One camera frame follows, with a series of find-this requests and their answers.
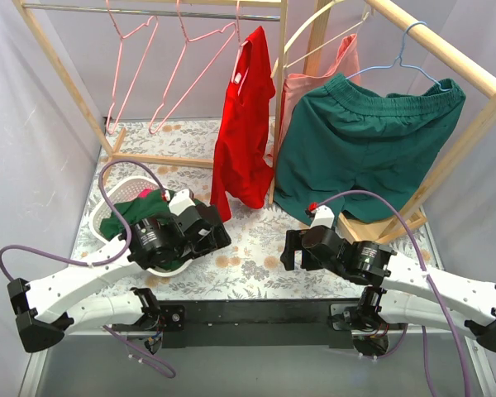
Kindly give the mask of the green t shirt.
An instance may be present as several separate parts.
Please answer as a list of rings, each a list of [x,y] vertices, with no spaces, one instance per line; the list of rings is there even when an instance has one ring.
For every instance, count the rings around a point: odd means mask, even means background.
[[[135,198],[129,202],[116,203],[114,210],[108,218],[101,221],[100,232],[108,240],[118,238],[122,241],[126,239],[131,240],[130,226],[140,220],[148,217],[155,216],[159,213],[166,212],[172,214],[169,210],[168,203],[162,197],[161,192],[157,189],[153,194],[146,198]],[[175,270],[180,265],[175,265],[172,269]]]

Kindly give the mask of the red t shirt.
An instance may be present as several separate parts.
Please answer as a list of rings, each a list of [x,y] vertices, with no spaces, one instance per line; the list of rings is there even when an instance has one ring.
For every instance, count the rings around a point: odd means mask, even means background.
[[[265,160],[269,136],[269,102],[275,95],[263,27],[244,41],[226,90],[213,157],[210,204],[222,221],[231,219],[228,195],[260,209],[274,177]]]

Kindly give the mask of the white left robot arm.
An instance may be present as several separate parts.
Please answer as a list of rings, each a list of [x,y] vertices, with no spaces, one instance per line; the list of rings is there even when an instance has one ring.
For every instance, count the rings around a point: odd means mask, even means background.
[[[175,307],[161,305],[148,288],[97,298],[95,293],[143,270],[192,261],[231,244],[217,208],[194,204],[178,215],[160,213],[133,223],[92,254],[101,266],[67,267],[45,278],[17,278],[7,286],[21,344],[40,352],[66,335],[122,324],[149,330],[180,330]]]

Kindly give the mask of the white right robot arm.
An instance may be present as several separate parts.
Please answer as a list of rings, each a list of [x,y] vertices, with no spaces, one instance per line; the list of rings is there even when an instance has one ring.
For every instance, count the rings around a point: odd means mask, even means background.
[[[374,242],[339,237],[326,226],[288,230],[280,260],[291,271],[327,270],[363,287],[359,303],[335,316],[344,329],[415,324],[451,329],[496,353],[496,282],[466,279]]]

